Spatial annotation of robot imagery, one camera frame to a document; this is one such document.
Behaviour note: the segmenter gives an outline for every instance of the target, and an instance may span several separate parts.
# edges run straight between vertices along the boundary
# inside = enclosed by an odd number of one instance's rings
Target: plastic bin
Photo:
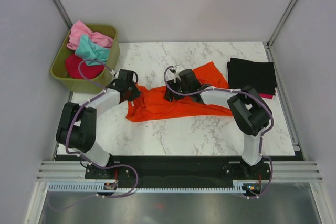
[[[105,34],[112,39],[114,39],[113,45],[111,47],[110,56],[107,60],[107,66],[111,69],[116,67],[120,48],[118,43],[118,31],[115,27],[109,25],[98,25],[98,24],[86,24],[92,31],[97,31],[99,33]],[[82,93],[99,93],[102,88],[98,87],[84,79],[73,79],[66,67],[65,60],[69,58],[70,55],[74,53],[73,50],[67,47],[67,43],[69,42],[70,31],[65,38],[61,48],[59,49],[54,62],[51,65],[50,73],[51,75],[62,82],[68,89],[72,92],[82,92]],[[92,79],[92,81],[102,84],[104,86],[108,85],[112,80],[112,74],[107,68],[104,68],[103,72]]]

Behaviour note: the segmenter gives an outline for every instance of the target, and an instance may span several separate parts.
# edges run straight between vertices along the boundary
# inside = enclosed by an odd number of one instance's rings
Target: marble surface
[[[164,85],[163,72],[169,65],[196,68],[213,61],[227,80],[230,57],[266,62],[261,42],[192,42],[120,44],[116,69],[125,67],[139,75],[148,89]],[[80,103],[92,97],[75,93]],[[275,126],[265,134],[265,155],[293,156],[294,150],[277,96],[265,99]],[[97,119],[97,141],[113,155],[221,155],[243,153],[243,134],[230,116],[194,116],[133,123],[128,121],[127,103],[109,109]],[[65,154],[60,146],[58,154]]]

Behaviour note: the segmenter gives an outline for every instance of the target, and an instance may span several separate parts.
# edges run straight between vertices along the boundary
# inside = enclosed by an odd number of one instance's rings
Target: folded black garment
[[[253,62],[231,58],[227,63],[230,89],[254,87],[258,93],[275,95],[277,81],[273,62]]]

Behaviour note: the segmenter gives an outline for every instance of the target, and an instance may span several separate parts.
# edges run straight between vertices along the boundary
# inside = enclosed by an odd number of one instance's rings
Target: orange cloth
[[[201,84],[210,84],[219,88],[228,89],[229,85],[213,62],[194,69],[196,77]],[[203,105],[195,103],[190,97],[178,101],[169,102],[163,99],[165,86],[148,90],[144,86],[138,86],[141,96],[128,104],[126,118],[132,122],[144,122],[168,118],[181,118],[195,115],[230,115],[231,110],[216,105]]]

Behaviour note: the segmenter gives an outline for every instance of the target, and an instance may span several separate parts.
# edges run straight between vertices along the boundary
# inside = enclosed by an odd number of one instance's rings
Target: gray wall
[[[0,222],[19,224],[68,91],[49,75],[67,28],[51,0],[0,0]]]
[[[336,209],[336,1],[300,0],[274,45],[308,158]]]
[[[49,192],[47,197],[54,207],[62,208],[88,195]],[[258,200],[246,200],[232,194],[140,193],[117,200],[93,197],[78,207],[61,212],[45,207],[43,216],[46,224],[321,223],[309,184],[280,183],[272,184]]]
[[[290,0],[61,0],[73,22],[117,26],[122,42],[266,41]]]

